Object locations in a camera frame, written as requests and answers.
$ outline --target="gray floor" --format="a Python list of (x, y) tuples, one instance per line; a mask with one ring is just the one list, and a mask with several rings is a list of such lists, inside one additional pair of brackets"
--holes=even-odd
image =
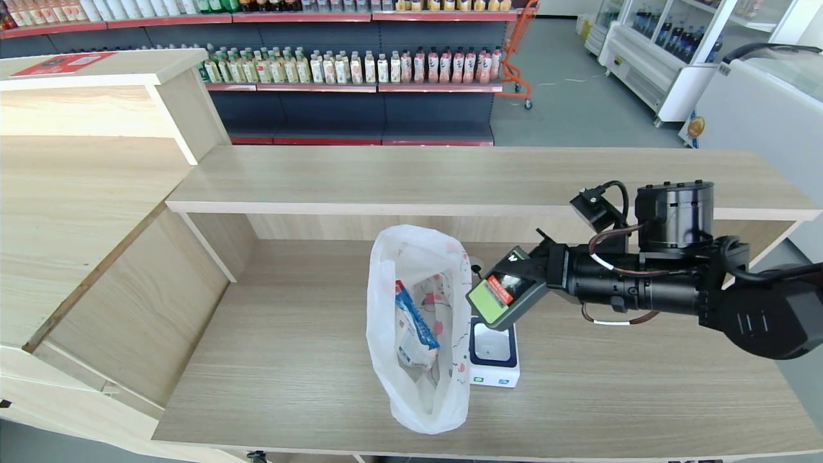
[[(537, 147), (682, 147), (679, 127), (652, 126), (651, 110), (585, 52), (574, 33), (574, 21), (538, 19), (532, 24), (521, 53), (514, 60), (535, 87), (531, 111), (523, 101), (498, 97), (492, 128), (499, 146)], [(576, 79), (585, 82), (574, 82)], [(760, 268), (802, 262), (792, 245), (778, 246)], [(780, 371), (823, 429), (823, 348), (797, 360), (778, 362)], [(0, 463), (165, 463), (169, 460), (136, 456), (118, 448), (61, 436), (16, 423), (0, 423)], [(409, 463), (392, 459), (393, 463)], [(823, 454), (746, 460), (747, 463), (812, 463)], [(433, 463), (412, 461), (411, 463)]]

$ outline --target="checkout counter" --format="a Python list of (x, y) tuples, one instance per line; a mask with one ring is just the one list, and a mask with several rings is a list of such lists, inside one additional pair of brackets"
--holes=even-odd
[[(739, 235), (757, 261), (820, 209), (756, 155), (235, 147), (191, 69), (200, 50), (122, 59), (148, 54), (143, 62), (155, 63), (163, 53), (181, 53), (178, 76), (188, 80), (168, 93), (156, 88), (159, 99), (147, 88), (177, 77), (0, 79), (5, 120), (55, 124), (49, 99), (71, 88), (60, 83), (92, 82), (80, 87), (89, 95), (78, 103), (85, 122), (72, 131), (4, 127), (2, 220), (13, 233), (2, 237), (0, 391), (14, 397), (0, 416), (193, 461), (256, 450), (291, 462), (734, 461), (823, 449), (774, 362), (688, 316), (615, 329), (545, 297), (518, 324), (517, 387), (472, 388), (467, 422), (436, 436), (392, 418), (370, 364), (365, 286), (371, 242), (385, 227), (436, 228), (490, 263), (513, 243), (536, 242), (535, 227), (587, 241), (591, 230), (568, 204), (584, 186), (706, 179), (717, 185), (715, 234)], [(99, 65), (109, 59), (86, 71), (120, 75), (114, 57)], [(80, 110), (67, 105), (57, 105), (65, 117)], [(125, 105), (143, 113), (119, 110)], [(168, 136), (110, 121), (138, 114)], [(30, 389), (45, 377), (47, 390)], [(55, 400), (108, 421), (74, 423), (53, 411)]]

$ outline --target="white plastic bag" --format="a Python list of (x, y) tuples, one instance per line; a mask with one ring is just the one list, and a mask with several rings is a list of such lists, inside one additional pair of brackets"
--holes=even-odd
[[(402, 367), (395, 349), (395, 281), (401, 280), (440, 344), (428, 372)], [(436, 230), (399, 225), (371, 250), (366, 339), (371, 362), (391, 402), (392, 416), (424, 434), (459, 427), (468, 415), (468, 340), (472, 271), (460, 241)]]

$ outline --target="chest freezer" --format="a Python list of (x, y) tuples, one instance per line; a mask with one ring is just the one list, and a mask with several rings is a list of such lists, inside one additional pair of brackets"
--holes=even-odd
[[(823, 207), (821, 49), (750, 44), (731, 52), (680, 136), (694, 148), (754, 152)], [(823, 214), (788, 238), (823, 261)]]

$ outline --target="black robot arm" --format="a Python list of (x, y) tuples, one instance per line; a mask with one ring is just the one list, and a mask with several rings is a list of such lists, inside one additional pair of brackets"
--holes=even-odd
[[(621, 188), (622, 213), (603, 197), (611, 186)], [(626, 220), (622, 183), (583, 189), (570, 203), (597, 233), (587, 245), (557, 243), (538, 230), (543, 239), (537, 247), (528, 253), (512, 249), (467, 299), (495, 330), (507, 330), (556, 291), (601, 325), (637, 325), (672, 312), (696, 316), (700, 325), (761, 357), (795, 358), (812, 350), (823, 342), (823, 265), (747, 272), (749, 246), (736, 236), (712, 236), (713, 188), (700, 180), (646, 185), (638, 189), (634, 226)], [(637, 254), (628, 252), (634, 232)], [(730, 275), (736, 281), (723, 289)], [(594, 320), (586, 304), (649, 313), (628, 321)]]

